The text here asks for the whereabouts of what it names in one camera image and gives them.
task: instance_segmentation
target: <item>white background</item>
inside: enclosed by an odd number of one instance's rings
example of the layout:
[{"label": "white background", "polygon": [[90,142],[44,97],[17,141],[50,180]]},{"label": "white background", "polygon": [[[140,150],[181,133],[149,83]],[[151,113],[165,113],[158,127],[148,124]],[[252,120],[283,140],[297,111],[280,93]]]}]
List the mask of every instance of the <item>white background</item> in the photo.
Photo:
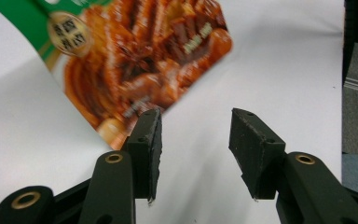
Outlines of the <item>white background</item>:
[{"label": "white background", "polygon": [[[341,0],[219,1],[234,47],[163,116],[158,195],[137,223],[279,223],[255,202],[228,149],[233,107],[341,173]],[[60,193],[91,176],[107,146],[31,45],[0,15],[0,202],[44,185]]]}]

